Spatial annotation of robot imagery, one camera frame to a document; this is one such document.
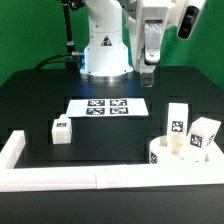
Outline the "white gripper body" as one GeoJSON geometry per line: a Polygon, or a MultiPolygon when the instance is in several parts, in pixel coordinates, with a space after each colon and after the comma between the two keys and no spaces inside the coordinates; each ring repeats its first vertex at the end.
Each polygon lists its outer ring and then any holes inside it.
{"type": "Polygon", "coordinates": [[[128,21],[132,62],[140,74],[153,73],[160,61],[160,49],[172,0],[136,0],[130,5],[128,21]]]}

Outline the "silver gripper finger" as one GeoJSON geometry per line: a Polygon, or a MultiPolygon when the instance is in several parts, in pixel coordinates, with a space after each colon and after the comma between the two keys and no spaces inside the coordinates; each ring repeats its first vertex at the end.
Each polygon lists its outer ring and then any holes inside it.
{"type": "Polygon", "coordinates": [[[142,73],[141,74],[141,85],[143,87],[152,87],[154,84],[154,74],[153,73],[142,73]]]}

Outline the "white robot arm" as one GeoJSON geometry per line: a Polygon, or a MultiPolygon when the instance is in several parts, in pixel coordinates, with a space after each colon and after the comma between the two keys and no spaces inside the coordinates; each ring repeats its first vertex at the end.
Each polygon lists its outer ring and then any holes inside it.
{"type": "Polygon", "coordinates": [[[86,0],[89,43],[83,79],[114,82],[136,71],[154,84],[166,29],[176,26],[186,0],[86,0]]]}

